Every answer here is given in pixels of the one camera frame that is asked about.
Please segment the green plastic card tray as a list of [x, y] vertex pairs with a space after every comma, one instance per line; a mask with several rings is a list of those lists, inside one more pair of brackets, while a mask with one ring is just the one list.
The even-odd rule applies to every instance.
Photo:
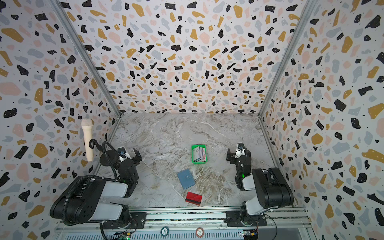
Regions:
[[208, 160], [205, 145], [192, 145], [191, 153], [191, 160], [194, 165], [205, 164]]

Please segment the blue card holder wallet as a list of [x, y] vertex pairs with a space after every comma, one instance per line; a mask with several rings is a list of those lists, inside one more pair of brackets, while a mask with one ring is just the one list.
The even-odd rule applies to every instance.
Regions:
[[184, 190], [193, 187], [196, 182], [190, 169], [186, 169], [177, 173], [179, 181]]

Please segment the red card black stripe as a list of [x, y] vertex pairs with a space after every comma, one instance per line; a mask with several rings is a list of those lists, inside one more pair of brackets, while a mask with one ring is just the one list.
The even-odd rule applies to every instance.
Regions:
[[200, 205], [201, 205], [201, 202], [202, 202], [202, 198], [203, 198], [202, 195], [195, 194], [195, 193], [191, 193], [191, 192], [187, 192], [185, 201], [186, 201], [187, 203], [191, 203], [191, 204], [200, 206]]

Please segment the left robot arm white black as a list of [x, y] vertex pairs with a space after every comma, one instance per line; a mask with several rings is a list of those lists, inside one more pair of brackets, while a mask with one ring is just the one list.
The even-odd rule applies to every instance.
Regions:
[[96, 175], [77, 176], [58, 197], [50, 209], [50, 216], [61, 220], [66, 226], [85, 223], [100, 223], [105, 226], [124, 228], [137, 226], [127, 205], [103, 203], [102, 198], [129, 198], [137, 184], [137, 166], [142, 161], [140, 152], [134, 149], [130, 156], [124, 147], [115, 149], [107, 141], [98, 144], [89, 141], [87, 155], [98, 149], [102, 155], [101, 165], [111, 167], [113, 178]]

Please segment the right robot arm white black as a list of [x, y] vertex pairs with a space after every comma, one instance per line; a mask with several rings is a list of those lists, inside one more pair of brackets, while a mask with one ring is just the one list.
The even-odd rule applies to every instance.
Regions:
[[236, 151], [227, 151], [227, 161], [236, 166], [235, 183], [241, 191], [255, 191], [256, 196], [244, 201], [237, 211], [227, 211], [228, 227], [265, 227], [265, 213], [291, 206], [294, 195], [279, 168], [253, 169], [252, 153], [243, 143]]

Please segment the stack of cards in tray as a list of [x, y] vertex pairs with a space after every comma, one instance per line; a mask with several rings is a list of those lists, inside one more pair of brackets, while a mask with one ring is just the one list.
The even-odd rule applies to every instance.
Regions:
[[198, 163], [198, 162], [205, 162], [206, 161], [206, 152], [205, 148], [203, 147], [196, 147], [193, 150], [193, 162]]

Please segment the beige microphone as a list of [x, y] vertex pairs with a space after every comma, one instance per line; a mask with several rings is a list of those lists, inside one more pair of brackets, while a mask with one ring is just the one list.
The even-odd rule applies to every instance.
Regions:
[[84, 134], [86, 158], [88, 162], [94, 160], [94, 150], [90, 147], [90, 142], [93, 139], [93, 125], [91, 119], [82, 119], [81, 127]]

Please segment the green round sticker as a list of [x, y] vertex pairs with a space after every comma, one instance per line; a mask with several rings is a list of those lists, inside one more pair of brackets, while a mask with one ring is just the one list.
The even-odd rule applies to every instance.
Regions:
[[166, 236], [168, 236], [168, 234], [169, 234], [169, 228], [168, 227], [163, 227], [161, 229], [161, 236], [162, 237], [166, 237]]

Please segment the red round sticker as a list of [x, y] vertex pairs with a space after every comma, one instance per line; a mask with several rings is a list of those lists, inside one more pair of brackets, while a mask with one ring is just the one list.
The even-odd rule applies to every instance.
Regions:
[[199, 228], [196, 229], [196, 237], [202, 238], [204, 236], [204, 234], [205, 233], [204, 233], [204, 229], [203, 228], [199, 227]]

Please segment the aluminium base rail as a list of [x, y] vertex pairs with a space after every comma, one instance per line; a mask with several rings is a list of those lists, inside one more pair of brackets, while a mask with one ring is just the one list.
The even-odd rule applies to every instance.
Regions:
[[[98, 223], [72, 227], [60, 223], [54, 240], [315, 240], [309, 218], [304, 209], [285, 207], [265, 213], [265, 227], [228, 227], [227, 211], [239, 207], [133, 208], [130, 214], [137, 226], [119, 229], [100, 227]], [[161, 229], [169, 228], [166, 237]], [[197, 228], [204, 229], [202, 238], [196, 237]]]

